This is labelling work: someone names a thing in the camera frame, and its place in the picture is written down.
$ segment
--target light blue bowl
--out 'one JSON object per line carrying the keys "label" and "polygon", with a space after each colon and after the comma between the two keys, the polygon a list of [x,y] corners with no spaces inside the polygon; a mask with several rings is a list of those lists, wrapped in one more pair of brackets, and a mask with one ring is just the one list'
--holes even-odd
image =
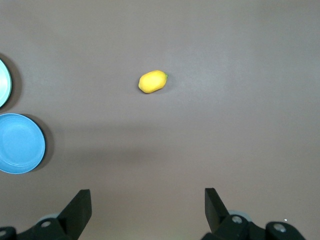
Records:
{"label": "light blue bowl", "polygon": [[16,113],[0,115],[0,170],[27,173],[38,166],[45,151],[45,137],[34,121]]}

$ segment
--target plate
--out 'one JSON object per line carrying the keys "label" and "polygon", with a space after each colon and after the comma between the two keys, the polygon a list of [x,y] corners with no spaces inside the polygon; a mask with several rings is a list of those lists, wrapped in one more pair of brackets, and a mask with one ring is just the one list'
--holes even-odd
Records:
{"label": "plate", "polygon": [[45,137],[34,121],[16,113],[0,115],[0,170],[27,173],[38,166],[45,150]]}
{"label": "plate", "polygon": [[6,65],[0,60],[0,107],[5,104],[11,93],[11,77]]}

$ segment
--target lemon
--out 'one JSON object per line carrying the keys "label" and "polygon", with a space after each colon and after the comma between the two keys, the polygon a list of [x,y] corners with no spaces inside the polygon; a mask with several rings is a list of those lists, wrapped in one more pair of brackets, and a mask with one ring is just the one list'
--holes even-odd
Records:
{"label": "lemon", "polygon": [[162,89],[167,82],[168,75],[160,70],[154,70],[140,77],[139,88],[146,94]]}

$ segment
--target blue bowl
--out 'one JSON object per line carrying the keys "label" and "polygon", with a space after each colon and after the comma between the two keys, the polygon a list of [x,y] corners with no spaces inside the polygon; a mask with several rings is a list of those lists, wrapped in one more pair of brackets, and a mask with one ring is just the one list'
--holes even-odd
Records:
{"label": "blue bowl", "polygon": [[39,165],[45,151],[45,137],[34,121],[16,113],[0,115],[0,170],[27,173]]}

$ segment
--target yellow lemon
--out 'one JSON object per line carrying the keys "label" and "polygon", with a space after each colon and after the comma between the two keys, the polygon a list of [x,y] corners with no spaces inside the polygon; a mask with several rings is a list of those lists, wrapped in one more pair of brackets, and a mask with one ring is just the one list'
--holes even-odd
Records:
{"label": "yellow lemon", "polygon": [[154,70],[140,77],[139,88],[146,94],[162,89],[167,82],[168,75],[160,70]]}

